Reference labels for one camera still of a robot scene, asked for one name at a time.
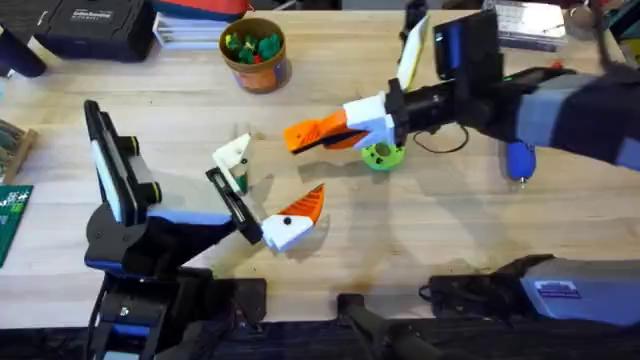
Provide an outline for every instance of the black cable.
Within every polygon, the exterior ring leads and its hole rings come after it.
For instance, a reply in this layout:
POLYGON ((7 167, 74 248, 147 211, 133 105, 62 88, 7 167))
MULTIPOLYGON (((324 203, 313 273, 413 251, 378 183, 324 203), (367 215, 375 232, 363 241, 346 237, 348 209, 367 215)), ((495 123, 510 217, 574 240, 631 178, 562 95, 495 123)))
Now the black cable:
POLYGON ((423 143, 418 141, 418 136, 420 134, 422 134, 424 131, 418 131, 417 133, 413 134, 413 142, 416 143, 416 145, 420 146, 421 148, 427 150, 430 153, 433 154, 451 154, 454 153, 456 151, 460 151, 462 150, 462 148, 464 148, 465 146, 467 146, 467 143, 469 143, 469 130, 467 130, 467 128, 465 128, 464 126, 458 124, 460 126, 460 129, 462 129, 462 132, 464 133, 464 140, 462 141, 462 144, 454 147, 453 149, 449 149, 449 150, 433 150, 433 149, 429 149, 426 145, 424 145, 423 143))
POLYGON ((368 360, 378 359, 379 357, 376 356, 375 350, 373 349, 373 347, 375 346, 373 342, 375 340, 367 339, 367 336, 360 329, 360 326, 358 325, 358 323, 356 323, 356 321, 351 316, 348 316, 348 321, 349 321, 349 324, 351 325, 351 329, 356 334, 356 338, 358 338, 358 341, 360 342, 360 346, 364 349, 367 359, 368 360))
POLYGON ((90 360, 90 349, 91 340, 93 339, 93 330, 96 326, 96 320, 98 319, 98 312, 100 311, 100 306, 102 305, 102 299, 107 292, 108 283, 109 283, 109 275, 104 274, 104 278, 102 279, 102 285, 100 285, 100 291, 98 292, 98 296, 96 297, 96 302, 93 304, 93 309, 91 310, 91 316, 89 316, 89 324, 87 326, 87 340, 84 344, 84 350, 82 358, 84 360, 90 360))
POLYGON ((235 309, 231 309, 228 321, 225 321, 221 327, 211 329, 211 326, 205 325, 198 338, 196 340, 196 347, 192 352, 191 358, 193 359, 211 359, 215 354, 218 345, 222 341, 228 340, 229 335, 233 333, 237 328, 237 314, 235 309))
POLYGON ((430 303, 433 300, 433 297, 423 294, 425 290, 429 290, 429 285, 421 286, 420 289, 418 289, 418 296, 420 296, 422 300, 430 303))

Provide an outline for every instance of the black mount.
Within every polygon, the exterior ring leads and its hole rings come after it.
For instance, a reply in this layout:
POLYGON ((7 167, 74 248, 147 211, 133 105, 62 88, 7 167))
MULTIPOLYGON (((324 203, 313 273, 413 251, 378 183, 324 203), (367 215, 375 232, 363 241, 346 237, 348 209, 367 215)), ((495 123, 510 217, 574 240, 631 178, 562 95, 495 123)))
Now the black mount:
POLYGON ((420 296, 431 303, 437 318, 490 318, 511 326, 513 317, 539 316, 520 278, 529 268, 553 258, 553 255, 529 255, 491 274, 432 276, 420 289, 420 296))
POLYGON ((402 40, 402 49, 404 50, 404 46, 407 43, 407 37, 409 37, 409 32, 413 29, 422 18, 427 15, 427 11, 429 10, 429 6, 427 5, 426 0, 411 0, 404 7, 404 27, 402 31, 400 31, 400 40, 402 40))
POLYGON ((236 324, 261 321, 264 279, 216 280, 209 269, 183 266, 236 230, 252 244, 262 238, 259 224, 220 170, 207 176, 231 212, 227 222, 193 225, 147 216, 148 208, 162 201, 162 191, 158 183, 138 181, 131 162, 140 156, 137 139, 118 135, 109 114, 94 101, 85 103, 85 114, 103 201, 87 224, 85 264, 105 272, 85 359, 91 352, 96 359, 109 352, 138 354, 141 360, 188 359, 202 322, 220 325, 226 334, 236 324))
POLYGON ((338 295, 338 323, 351 326, 370 360, 477 360, 460 351, 442 351, 421 339, 403 321, 386 320, 367 310, 359 294, 338 295))
POLYGON ((264 279, 214 280, 209 269, 181 265, 235 230, 220 226, 173 224, 149 217, 145 224, 117 223, 101 205, 87 225, 88 266, 105 271, 90 329, 100 314, 89 347, 96 359, 108 351, 153 359, 170 351, 188 358, 189 326, 218 321, 233 327, 255 324, 266 311, 264 279))

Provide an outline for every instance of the wooden table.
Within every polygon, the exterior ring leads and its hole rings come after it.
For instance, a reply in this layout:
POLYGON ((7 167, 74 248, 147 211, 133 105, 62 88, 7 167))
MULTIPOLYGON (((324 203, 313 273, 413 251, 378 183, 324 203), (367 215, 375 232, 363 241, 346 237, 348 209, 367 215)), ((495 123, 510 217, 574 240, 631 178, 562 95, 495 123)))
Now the wooden table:
MULTIPOLYGON (((431 23, 464 14, 434 11, 431 23)), ((287 154, 287 125, 386 90, 403 14, 255 15, 282 26, 293 65, 290 82, 269 95, 240 90, 214 51, 156 51, 136 65, 49 58, 48 75, 8 83, 0 117, 41 136, 18 178, 36 186, 0 270, 0 328, 86 325, 102 276, 83 263, 85 225, 100 202, 82 110, 87 98, 99 101, 121 134, 138 136, 152 169, 206 181, 212 151, 250 126, 266 135, 250 176, 267 210, 326 184, 316 231, 288 255, 234 235, 190 263, 221 277, 266 278, 268 320, 332 318, 344 291, 369 294, 370 307, 385 316, 429 315, 416 293, 430 275, 489 271, 533 253, 640 259, 640 175, 595 160, 538 149, 535 177, 520 189, 502 174, 502 146, 475 132, 450 155, 410 143, 390 174, 366 168, 355 150, 287 154)), ((415 85, 436 81, 427 38, 415 85)), ((599 71, 590 42, 571 40, 559 54, 505 53, 507 72, 556 58, 599 71)), ((448 126, 422 140, 444 148, 461 134, 448 126)))

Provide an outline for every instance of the black case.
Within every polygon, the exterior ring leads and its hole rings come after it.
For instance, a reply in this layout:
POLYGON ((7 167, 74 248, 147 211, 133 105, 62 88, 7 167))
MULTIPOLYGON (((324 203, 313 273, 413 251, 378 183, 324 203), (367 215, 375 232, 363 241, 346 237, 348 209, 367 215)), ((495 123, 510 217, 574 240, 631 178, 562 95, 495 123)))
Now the black case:
POLYGON ((144 0, 57 0, 35 38, 61 58, 139 62, 151 48, 154 19, 144 0))

